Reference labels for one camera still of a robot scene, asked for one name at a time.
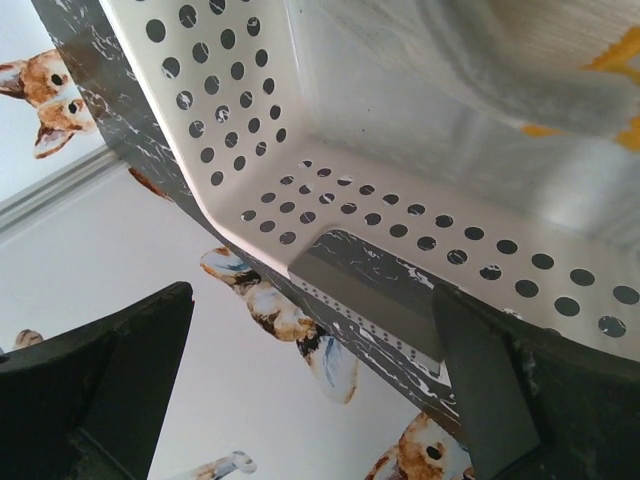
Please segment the white perforated storage basket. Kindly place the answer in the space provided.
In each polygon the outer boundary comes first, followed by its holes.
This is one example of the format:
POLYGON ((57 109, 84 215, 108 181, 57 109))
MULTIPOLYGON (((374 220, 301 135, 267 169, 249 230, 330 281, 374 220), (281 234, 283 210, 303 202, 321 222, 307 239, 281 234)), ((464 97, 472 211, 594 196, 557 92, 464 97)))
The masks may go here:
POLYGON ((535 138, 380 64, 316 1, 106 1, 185 180, 231 244, 438 371, 452 284, 639 357, 639 158, 535 138))

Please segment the blue dotted work glove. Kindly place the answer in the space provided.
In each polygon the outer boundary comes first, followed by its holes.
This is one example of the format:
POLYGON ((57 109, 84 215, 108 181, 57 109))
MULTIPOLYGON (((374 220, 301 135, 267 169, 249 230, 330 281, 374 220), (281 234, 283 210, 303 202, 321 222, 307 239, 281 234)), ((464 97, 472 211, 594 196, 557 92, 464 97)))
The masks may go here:
POLYGON ((532 136, 639 149, 636 1, 449 1, 465 86, 532 136))

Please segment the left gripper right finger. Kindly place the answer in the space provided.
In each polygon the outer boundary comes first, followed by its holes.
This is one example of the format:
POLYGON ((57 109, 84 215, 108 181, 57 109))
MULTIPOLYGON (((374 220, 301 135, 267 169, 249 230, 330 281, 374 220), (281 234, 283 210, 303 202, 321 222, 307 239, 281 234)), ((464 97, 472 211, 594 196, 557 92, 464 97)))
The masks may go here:
POLYGON ((451 286, 431 305, 476 478, 638 478, 638 362, 451 286))

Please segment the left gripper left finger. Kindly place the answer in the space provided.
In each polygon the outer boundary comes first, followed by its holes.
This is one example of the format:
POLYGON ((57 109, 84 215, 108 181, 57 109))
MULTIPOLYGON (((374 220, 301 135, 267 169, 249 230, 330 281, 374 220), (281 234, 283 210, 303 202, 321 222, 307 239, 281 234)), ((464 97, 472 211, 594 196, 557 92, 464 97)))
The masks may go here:
POLYGON ((2 354, 2 478, 146 478, 193 310, 191 285, 176 282, 2 354))

